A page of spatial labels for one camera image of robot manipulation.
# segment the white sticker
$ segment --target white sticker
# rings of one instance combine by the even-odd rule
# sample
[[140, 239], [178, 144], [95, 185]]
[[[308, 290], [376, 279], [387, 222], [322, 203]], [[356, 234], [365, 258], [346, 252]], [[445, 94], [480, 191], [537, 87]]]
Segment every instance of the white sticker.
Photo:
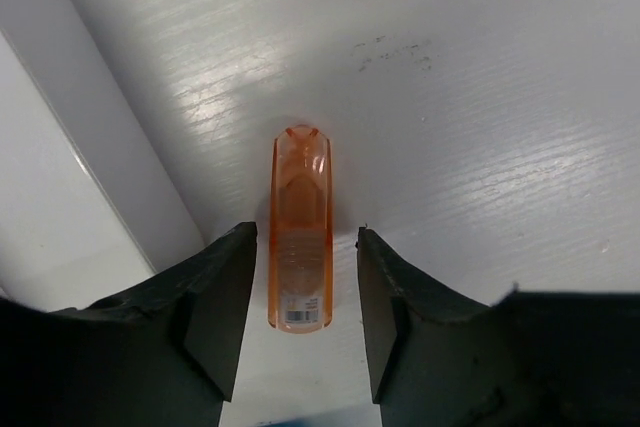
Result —
[[283, 295], [280, 312], [285, 324], [315, 324], [322, 320], [322, 297]]

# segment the white corner wall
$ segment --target white corner wall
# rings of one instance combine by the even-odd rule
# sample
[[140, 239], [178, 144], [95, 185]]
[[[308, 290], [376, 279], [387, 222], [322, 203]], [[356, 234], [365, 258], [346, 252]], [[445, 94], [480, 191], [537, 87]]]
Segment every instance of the white corner wall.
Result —
[[45, 311], [153, 275], [38, 86], [0, 34], [0, 283]]
[[[201, 250], [198, 228], [71, 1], [0, 0], [0, 30], [153, 268]], [[19, 106], [3, 101], [8, 109]]]

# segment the white textured table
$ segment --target white textured table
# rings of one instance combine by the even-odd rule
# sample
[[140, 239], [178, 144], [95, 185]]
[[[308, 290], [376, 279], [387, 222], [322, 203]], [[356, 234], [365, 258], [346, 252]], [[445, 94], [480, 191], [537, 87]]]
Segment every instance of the white textured table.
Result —
[[74, 1], [206, 237], [264, 219], [280, 130], [304, 120], [333, 140], [334, 324], [269, 330], [261, 256], [222, 425], [379, 422], [365, 222], [485, 302], [514, 282], [640, 288], [638, 0]]

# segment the orange plastic container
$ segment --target orange plastic container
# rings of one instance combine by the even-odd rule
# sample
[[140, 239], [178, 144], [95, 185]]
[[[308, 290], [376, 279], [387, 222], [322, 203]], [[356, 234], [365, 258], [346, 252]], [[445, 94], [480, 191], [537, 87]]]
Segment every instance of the orange plastic container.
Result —
[[331, 147], [318, 129], [285, 130], [273, 146], [269, 323], [304, 334], [333, 315]]

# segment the barcode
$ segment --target barcode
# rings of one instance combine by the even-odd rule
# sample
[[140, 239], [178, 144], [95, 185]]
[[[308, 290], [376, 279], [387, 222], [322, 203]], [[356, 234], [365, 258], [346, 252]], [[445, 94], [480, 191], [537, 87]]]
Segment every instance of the barcode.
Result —
[[287, 322], [295, 323], [312, 323], [318, 321], [317, 310], [288, 310]]

